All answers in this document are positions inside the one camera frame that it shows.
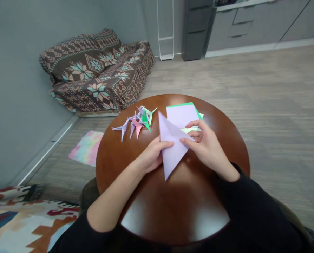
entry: carpet floor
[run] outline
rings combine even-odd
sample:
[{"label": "carpet floor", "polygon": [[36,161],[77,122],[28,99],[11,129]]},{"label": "carpet floor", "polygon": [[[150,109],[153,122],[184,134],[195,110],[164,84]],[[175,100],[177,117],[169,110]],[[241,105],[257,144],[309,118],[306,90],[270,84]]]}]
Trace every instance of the carpet floor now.
[{"label": "carpet floor", "polygon": [[[183,62],[156,61],[141,99],[179,93],[223,111],[245,140],[251,178],[314,229],[314,46]],[[95,169],[68,158],[114,117],[82,118],[29,181],[44,199],[77,201]]]}]

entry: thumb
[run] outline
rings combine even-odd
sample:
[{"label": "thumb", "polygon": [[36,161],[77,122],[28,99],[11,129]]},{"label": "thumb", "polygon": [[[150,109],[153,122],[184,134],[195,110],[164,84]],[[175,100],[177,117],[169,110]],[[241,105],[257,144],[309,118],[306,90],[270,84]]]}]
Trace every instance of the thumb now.
[{"label": "thumb", "polygon": [[158,149],[162,150],[165,148],[172,147],[173,145],[174,145],[174,142],[162,141],[162,142],[158,143]]},{"label": "thumb", "polygon": [[186,138],[181,138],[180,139],[181,143],[183,143],[185,146],[189,147],[190,149],[192,149],[193,151],[196,151],[197,149],[197,145],[198,143],[191,141],[189,139]]}]

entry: colorful patterned rug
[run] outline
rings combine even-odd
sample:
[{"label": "colorful patterned rug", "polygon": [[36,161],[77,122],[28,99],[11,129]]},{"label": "colorful patterned rug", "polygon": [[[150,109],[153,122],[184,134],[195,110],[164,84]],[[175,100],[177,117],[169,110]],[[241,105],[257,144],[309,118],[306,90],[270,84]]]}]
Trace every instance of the colorful patterned rug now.
[{"label": "colorful patterned rug", "polygon": [[70,152],[69,158],[96,167],[96,155],[103,133],[89,131]]},{"label": "colorful patterned rug", "polygon": [[0,189],[0,252],[48,252],[77,219],[79,206],[35,200],[38,185]]}]

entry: table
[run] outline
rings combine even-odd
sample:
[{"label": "table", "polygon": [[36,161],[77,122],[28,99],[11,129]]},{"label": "table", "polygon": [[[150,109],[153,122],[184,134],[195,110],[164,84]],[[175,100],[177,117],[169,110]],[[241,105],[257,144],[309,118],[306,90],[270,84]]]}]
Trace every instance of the table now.
[{"label": "table", "polygon": [[[138,101],[117,116],[105,131],[96,159],[96,179],[100,193],[159,135],[158,110],[193,102],[204,121],[215,131],[231,162],[250,175],[246,145],[232,121],[213,105],[191,96],[165,94]],[[124,124],[127,117],[143,105],[150,111],[158,107],[151,132],[142,128],[138,140],[130,127],[121,143],[121,132],[111,127]],[[224,228],[229,217],[216,195],[214,172],[188,151],[170,178],[165,181],[163,165],[147,174],[123,209],[120,224],[133,234],[168,245],[186,245],[203,240]]]}]

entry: black sleeve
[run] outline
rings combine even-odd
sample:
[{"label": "black sleeve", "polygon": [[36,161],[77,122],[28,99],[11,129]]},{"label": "black sleeve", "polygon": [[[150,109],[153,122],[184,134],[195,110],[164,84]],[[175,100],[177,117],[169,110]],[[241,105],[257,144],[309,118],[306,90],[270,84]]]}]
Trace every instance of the black sleeve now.
[{"label": "black sleeve", "polygon": [[89,225],[87,212],[84,212],[70,228],[64,232],[50,250],[51,253],[101,252],[110,232],[96,232]]},{"label": "black sleeve", "polygon": [[240,173],[240,179],[230,183],[218,178],[217,185],[220,200],[234,226],[264,251],[301,251],[302,238],[273,198],[245,176],[238,165],[232,165]]}]

